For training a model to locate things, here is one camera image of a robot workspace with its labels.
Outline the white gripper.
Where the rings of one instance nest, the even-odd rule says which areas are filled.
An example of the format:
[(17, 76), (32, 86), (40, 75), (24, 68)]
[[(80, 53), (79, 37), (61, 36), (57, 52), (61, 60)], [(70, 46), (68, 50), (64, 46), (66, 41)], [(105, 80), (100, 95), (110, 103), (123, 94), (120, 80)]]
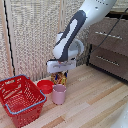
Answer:
[(76, 67), (76, 61), (75, 60), (69, 60), (59, 63), (58, 61), (48, 61), (47, 62), (47, 72), (48, 73), (56, 73), (56, 79), (59, 76), (59, 72), (63, 72), (64, 76), (68, 77), (68, 70), (74, 69)]

